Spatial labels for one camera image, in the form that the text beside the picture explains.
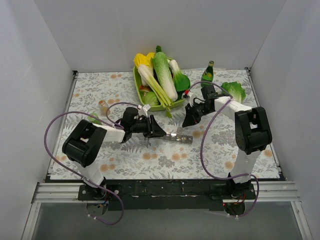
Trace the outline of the grey weekly pill organizer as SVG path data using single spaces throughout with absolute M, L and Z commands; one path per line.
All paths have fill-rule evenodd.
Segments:
M 166 135 L 160 137 L 160 139 L 188 145 L 191 145 L 193 143 L 193 136 L 183 134 L 182 127 L 178 127 L 175 132 L 167 132 Z

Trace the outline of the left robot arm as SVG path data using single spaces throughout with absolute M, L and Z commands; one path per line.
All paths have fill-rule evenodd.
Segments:
M 145 138 L 160 138 L 166 132 L 158 125 L 153 115 L 147 115 L 143 109 L 127 107 L 118 121 L 122 129 L 99 125 L 88 120 L 81 120 L 62 145 L 62 152 L 75 163 L 83 181 L 88 186 L 87 192 L 95 199 L 106 196 L 104 177 L 96 163 L 102 143 L 126 143 L 132 134 L 142 134 Z

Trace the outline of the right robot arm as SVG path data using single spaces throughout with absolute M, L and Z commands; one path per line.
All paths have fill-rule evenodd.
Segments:
M 263 107 L 243 105 L 227 89 L 222 88 L 218 93 L 216 87 L 218 85 L 215 83 L 205 83 L 201 88 L 203 100 L 199 103 L 190 89 L 183 92 L 182 97 L 188 100 L 188 104 L 185 106 L 182 126 L 194 126 L 203 116 L 211 113 L 215 118 L 223 114 L 234 121 L 238 153 L 234 167 L 223 181 L 226 185 L 225 194 L 237 199 L 250 189 L 254 165 L 261 152 L 272 142 L 272 133 Z

